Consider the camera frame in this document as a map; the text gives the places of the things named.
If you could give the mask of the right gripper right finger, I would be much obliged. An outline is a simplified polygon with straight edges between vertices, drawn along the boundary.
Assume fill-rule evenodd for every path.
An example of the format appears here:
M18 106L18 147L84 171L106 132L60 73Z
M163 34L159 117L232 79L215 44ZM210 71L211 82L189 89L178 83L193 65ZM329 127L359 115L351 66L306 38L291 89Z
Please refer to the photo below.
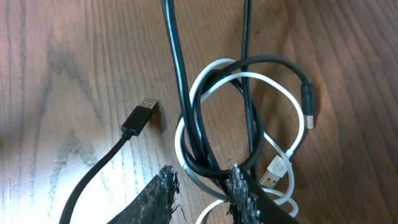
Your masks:
M241 223L299 224L239 164L229 168L228 192L231 206L241 214Z

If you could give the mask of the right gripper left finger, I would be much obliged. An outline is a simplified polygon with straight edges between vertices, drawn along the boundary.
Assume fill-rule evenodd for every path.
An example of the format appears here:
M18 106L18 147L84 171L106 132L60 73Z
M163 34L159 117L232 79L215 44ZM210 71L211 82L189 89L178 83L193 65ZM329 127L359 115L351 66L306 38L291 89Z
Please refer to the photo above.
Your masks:
M177 173L172 166L164 166L144 190L108 223L168 224L172 219L177 193Z

